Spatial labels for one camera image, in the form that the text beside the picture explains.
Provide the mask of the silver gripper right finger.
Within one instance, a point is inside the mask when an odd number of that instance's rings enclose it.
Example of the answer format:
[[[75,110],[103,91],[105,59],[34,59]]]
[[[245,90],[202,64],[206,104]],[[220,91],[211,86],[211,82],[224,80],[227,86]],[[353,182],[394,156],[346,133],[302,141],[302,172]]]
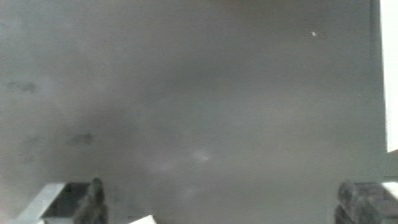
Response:
[[[334,224],[398,224],[398,182],[343,182],[338,202]]]

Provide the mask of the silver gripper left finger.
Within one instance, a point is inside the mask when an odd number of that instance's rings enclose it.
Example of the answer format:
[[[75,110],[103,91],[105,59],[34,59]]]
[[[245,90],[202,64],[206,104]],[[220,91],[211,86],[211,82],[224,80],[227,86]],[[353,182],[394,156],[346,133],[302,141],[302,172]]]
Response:
[[[101,179],[48,183],[16,217],[16,224],[108,224]]]

